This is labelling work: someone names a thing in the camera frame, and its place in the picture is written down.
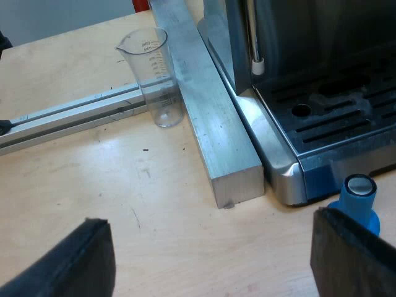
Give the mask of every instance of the round hole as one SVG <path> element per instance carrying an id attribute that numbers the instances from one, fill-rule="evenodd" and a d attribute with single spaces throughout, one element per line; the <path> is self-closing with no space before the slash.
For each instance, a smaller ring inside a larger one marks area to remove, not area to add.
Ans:
<path id="1" fill-rule="evenodd" d="M 293 107 L 291 112 L 298 117 L 309 116 L 311 114 L 311 108 L 307 104 L 299 104 Z"/>

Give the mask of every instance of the metal rod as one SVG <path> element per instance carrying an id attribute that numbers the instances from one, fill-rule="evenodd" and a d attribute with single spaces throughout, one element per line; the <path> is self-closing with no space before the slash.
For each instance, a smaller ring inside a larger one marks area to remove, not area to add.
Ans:
<path id="1" fill-rule="evenodd" d="M 247 0 L 247 16 L 249 21 L 250 39 L 252 44 L 253 60 L 261 61 L 259 45 L 257 44 L 257 22 L 256 22 L 256 2 L 255 0 Z"/>

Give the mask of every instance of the white wall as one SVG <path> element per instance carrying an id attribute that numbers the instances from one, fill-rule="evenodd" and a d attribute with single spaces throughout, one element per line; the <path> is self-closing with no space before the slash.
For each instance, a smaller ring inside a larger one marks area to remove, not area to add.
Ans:
<path id="1" fill-rule="evenodd" d="M 0 0 L 0 31 L 17 46 L 132 13 L 131 0 Z"/>

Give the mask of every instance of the light wood surface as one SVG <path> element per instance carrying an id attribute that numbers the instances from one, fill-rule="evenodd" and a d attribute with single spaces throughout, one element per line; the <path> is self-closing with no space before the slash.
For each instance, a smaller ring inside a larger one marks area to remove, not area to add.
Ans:
<path id="1" fill-rule="evenodd" d="M 143 12 L 5 51 L 0 118 L 132 82 L 114 45 L 152 24 Z M 2 156 L 0 168 L 0 285 L 100 217 L 113 233 L 114 296 L 317 296 L 312 214 L 334 198 L 285 207 L 267 187 L 218 210 L 187 118 L 161 129 L 140 114 Z M 374 205 L 393 245 L 395 175 L 376 178 Z"/>

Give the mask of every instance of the black handle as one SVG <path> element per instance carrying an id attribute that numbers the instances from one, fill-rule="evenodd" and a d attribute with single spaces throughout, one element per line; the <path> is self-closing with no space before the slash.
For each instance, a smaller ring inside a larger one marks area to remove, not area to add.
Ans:
<path id="1" fill-rule="evenodd" d="M 0 120 L 0 136 L 8 133 L 12 127 L 16 125 L 12 124 L 9 120 Z"/>

